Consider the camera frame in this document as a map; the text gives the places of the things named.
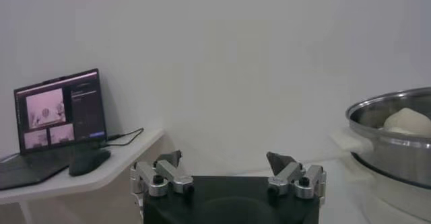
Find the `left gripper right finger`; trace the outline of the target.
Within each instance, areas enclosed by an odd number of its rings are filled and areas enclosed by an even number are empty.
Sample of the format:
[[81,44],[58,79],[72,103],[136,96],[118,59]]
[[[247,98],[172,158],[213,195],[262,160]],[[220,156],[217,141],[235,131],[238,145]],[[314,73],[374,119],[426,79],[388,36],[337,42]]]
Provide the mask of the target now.
[[272,196],[293,192],[299,199],[325,199],[327,173],[321,165],[305,167],[293,157],[267,152],[273,176],[268,178],[267,191]]

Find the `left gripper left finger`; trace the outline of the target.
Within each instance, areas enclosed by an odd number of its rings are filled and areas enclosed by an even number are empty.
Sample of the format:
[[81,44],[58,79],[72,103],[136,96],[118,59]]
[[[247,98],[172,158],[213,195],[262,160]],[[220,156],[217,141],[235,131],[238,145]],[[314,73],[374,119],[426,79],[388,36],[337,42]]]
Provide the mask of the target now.
[[194,179],[178,169],[182,158],[180,150],[161,154],[153,163],[135,162],[130,168],[131,194],[140,197],[145,192],[152,197],[163,197],[169,187],[177,194],[194,193]]

